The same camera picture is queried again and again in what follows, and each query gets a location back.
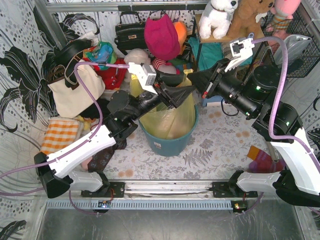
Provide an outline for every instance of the floral tablecloth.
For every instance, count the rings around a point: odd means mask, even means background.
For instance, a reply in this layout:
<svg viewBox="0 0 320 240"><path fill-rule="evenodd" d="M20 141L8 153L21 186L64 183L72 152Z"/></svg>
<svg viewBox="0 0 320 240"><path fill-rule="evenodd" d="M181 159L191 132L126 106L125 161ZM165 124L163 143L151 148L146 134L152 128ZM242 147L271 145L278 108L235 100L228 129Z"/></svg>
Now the floral tablecloth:
<svg viewBox="0 0 320 240"><path fill-rule="evenodd" d="M224 110L236 111L231 105ZM198 111L198 124L179 156L155 154L139 127L127 138L127 147L116 150L106 166L108 179L228 179L234 171L248 168L251 145L267 151L264 139L251 127L254 120L246 120L241 113L227 116L219 106L198 104Z"/></svg>

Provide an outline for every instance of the trash bin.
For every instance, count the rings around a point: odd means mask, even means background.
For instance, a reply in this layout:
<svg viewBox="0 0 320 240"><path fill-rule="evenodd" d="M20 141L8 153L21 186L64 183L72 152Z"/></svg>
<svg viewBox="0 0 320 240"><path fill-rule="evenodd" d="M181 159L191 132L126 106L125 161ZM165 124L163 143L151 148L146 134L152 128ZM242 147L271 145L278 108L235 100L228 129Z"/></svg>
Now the trash bin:
<svg viewBox="0 0 320 240"><path fill-rule="evenodd" d="M186 148L188 141L191 137L191 133L197 126L198 119L199 119L199 113L198 113L197 107L194 106L194 109L195 109L195 122L194 122L193 128L186 135L176 139L161 139L161 138L152 136L146 131L144 126L139 121L139 124L145 133L145 136L150 148L156 154L159 154L164 157L178 156Z"/></svg>

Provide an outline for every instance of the pink hat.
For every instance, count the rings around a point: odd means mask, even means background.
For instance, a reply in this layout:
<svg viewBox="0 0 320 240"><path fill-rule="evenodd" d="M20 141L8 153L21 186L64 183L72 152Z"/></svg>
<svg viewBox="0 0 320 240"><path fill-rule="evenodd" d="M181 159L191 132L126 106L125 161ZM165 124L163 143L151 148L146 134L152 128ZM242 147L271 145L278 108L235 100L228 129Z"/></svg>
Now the pink hat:
<svg viewBox="0 0 320 240"><path fill-rule="evenodd" d="M178 34L167 14L159 20L146 20L144 39L150 53L158 59L172 60L180 53Z"/></svg>

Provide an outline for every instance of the brown teddy bear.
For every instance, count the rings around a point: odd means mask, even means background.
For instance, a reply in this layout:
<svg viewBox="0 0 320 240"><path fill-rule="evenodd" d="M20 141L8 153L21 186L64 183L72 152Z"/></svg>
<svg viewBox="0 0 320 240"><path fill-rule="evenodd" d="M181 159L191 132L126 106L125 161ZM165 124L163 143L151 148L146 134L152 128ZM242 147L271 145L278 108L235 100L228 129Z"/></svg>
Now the brown teddy bear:
<svg viewBox="0 0 320 240"><path fill-rule="evenodd" d="M242 0L233 15L228 36L239 37L240 28L247 28L247 33L256 37L260 31L260 19L274 6L275 0Z"/></svg>

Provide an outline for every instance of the orange hat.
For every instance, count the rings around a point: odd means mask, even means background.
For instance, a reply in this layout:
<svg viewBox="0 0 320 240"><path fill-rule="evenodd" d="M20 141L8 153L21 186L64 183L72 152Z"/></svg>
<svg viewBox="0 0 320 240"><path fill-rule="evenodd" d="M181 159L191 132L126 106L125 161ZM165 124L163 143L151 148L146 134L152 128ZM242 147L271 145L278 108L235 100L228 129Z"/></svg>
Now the orange hat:
<svg viewBox="0 0 320 240"><path fill-rule="evenodd" d="M176 30L176 33L178 34L178 41L180 44L180 53L179 54L182 54L184 51L183 45L184 45L185 40L187 39L187 27L181 21L176 21L173 23L173 25Z"/></svg>

